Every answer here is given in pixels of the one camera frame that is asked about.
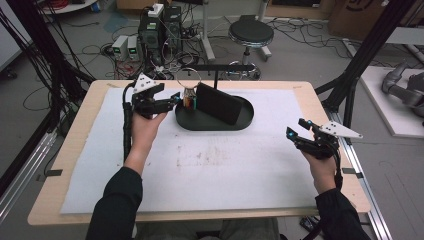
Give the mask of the grey power supply unit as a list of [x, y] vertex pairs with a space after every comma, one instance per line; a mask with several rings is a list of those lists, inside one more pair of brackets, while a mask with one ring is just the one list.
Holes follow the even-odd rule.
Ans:
[[128, 37], [126, 35], [119, 36], [112, 44], [112, 50], [118, 61], [124, 61], [128, 56]]
[[129, 58], [132, 61], [138, 61], [140, 59], [138, 38], [136, 36], [128, 37], [127, 49], [128, 49]]

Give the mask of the person's left hand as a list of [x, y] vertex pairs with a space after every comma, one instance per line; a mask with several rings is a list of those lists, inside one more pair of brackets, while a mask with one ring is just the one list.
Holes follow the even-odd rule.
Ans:
[[152, 119], [147, 119], [135, 114], [132, 117], [132, 148], [143, 151], [150, 150], [157, 136], [159, 126], [166, 116], [166, 113], [161, 113]]

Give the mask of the black oval tray with hanger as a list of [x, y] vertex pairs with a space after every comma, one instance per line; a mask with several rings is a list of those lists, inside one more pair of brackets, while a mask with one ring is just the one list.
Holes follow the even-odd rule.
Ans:
[[[250, 65], [185, 65], [182, 67], [183, 71], [213, 71], [215, 73], [215, 78], [211, 87], [217, 90], [220, 90], [218, 88], [219, 71], [228, 72], [233, 70], [251, 69], [252, 66]], [[189, 108], [186, 107], [184, 103], [179, 103], [175, 109], [177, 123], [184, 129], [191, 131], [238, 131], [247, 128], [251, 124], [254, 117], [254, 107], [247, 99], [241, 96], [232, 95], [242, 102], [242, 109], [237, 122], [234, 125], [229, 125], [197, 109], [197, 86], [195, 86], [194, 89], [195, 107]]]

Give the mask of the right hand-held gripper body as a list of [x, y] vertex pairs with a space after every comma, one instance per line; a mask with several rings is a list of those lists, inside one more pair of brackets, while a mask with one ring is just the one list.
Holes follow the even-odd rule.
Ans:
[[311, 131], [313, 132], [313, 140], [298, 135], [298, 140], [294, 142], [294, 145], [297, 149], [319, 160], [327, 159], [337, 154], [339, 137], [352, 137], [358, 139], [363, 137], [362, 134], [333, 120], [321, 126], [315, 124], [314, 129]]

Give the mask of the black wallet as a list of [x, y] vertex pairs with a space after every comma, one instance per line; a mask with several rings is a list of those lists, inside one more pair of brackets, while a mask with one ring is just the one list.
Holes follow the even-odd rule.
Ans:
[[196, 90], [197, 109], [229, 125], [234, 125], [240, 115], [242, 102], [236, 97], [200, 83]]

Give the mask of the cardboard box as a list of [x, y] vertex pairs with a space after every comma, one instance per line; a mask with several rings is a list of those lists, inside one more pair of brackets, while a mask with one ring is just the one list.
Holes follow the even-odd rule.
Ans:
[[328, 33], [333, 36], [364, 40], [374, 25], [383, 16], [384, 23], [399, 19], [404, 26], [412, 18], [411, 24], [424, 20], [424, 0], [413, 0], [413, 5], [400, 17], [397, 7], [386, 12], [391, 0], [335, 0], [334, 8], [328, 20]]

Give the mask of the white floor platform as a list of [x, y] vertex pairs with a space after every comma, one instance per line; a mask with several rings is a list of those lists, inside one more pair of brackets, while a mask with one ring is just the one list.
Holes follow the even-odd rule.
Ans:
[[424, 139], [424, 118], [381, 90], [383, 79], [390, 71], [392, 68], [370, 66], [362, 74], [361, 83], [392, 136]]

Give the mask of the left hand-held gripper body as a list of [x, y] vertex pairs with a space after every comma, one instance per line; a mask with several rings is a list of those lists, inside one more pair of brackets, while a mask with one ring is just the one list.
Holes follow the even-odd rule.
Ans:
[[157, 83], [155, 80], [141, 73], [133, 87], [133, 110], [147, 119], [151, 119], [154, 114], [160, 114], [167, 111], [166, 100], [155, 100], [154, 96], [147, 96], [147, 90], [158, 84], [160, 83]]

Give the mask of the person's right hand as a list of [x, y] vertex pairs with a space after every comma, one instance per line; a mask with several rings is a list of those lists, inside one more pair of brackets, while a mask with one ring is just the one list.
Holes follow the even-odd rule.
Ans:
[[314, 156], [303, 152], [303, 156], [309, 163], [310, 172], [314, 180], [314, 186], [319, 194], [336, 187], [335, 173], [336, 163], [333, 157], [318, 160]]

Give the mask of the black computer tower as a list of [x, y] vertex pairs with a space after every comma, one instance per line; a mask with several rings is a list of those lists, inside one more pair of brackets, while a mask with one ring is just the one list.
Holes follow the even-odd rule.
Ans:
[[180, 6], [165, 6], [158, 18], [149, 17], [146, 7], [140, 18], [138, 36], [144, 61], [148, 66], [162, 66], [166, 52], [176, 54], [182, 47], [182, 10]]

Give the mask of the white power adapter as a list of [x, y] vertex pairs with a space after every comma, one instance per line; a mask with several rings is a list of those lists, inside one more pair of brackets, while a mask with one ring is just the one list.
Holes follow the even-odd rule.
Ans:
[[164, 9], [163, 4], [155, 3], [152, 6], [152, 9], [148, 11], [148, 16], [158, 18], [160, 14], [163, 12], [163, 9]]

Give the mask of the black round stool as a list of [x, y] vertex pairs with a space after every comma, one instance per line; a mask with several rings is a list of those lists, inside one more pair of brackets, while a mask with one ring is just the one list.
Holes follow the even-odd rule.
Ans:
[[228, 71], [227, 75], [238, 75], [239, 79], [259, 80], [261, 70], [249, 61], [250, 50], [268, 46], [274, 37], [273, 29], [254, 16], [245, 15], [230, 25], [228, 36], [233, 42], [245, 47], [242, 60], [232, 61], [231, 65], [250, 65], [252, 69]]

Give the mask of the aluminium rail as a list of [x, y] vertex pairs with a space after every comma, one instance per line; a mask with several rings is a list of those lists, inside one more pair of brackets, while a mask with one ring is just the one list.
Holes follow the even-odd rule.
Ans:
[[370, 227], [377, 240], [393, 240], [386, 221], [380, 211], [376, 198], [368, 183], [365, 172], [361, 166], [360, 160], [352, 145], [352, 137], [340, 137], [341, 146], [347, 156], [347, 161], [355, 171], [356, 179], [358, 180], [361, 189], [369, 203], [370, 210], [366, 213]]
[[24, 157], [23, 165], [12, 179], [4, 194], [0, 197], [0, 225], [5, 221], [17, 200], [24, 192], [31, 178], [48, 155], [57, 139], [57, 133], [46, 133]]

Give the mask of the white table mat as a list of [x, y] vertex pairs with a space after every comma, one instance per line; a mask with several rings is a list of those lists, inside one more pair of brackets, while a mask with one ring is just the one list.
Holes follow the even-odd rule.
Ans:
[[[183, 212], [314, 206], [315, 189], [303, 155], [285, 132], [301, 136], [302, 115], [291, 90], [236, 89], [254, 109], [238, 131], [190, 131], [169, 113], [143, 171], [140, 211]], [[73, 170], [64, 214], [90, 213], [123, 164], [123, 109], [127, 93], [107, 91]]]

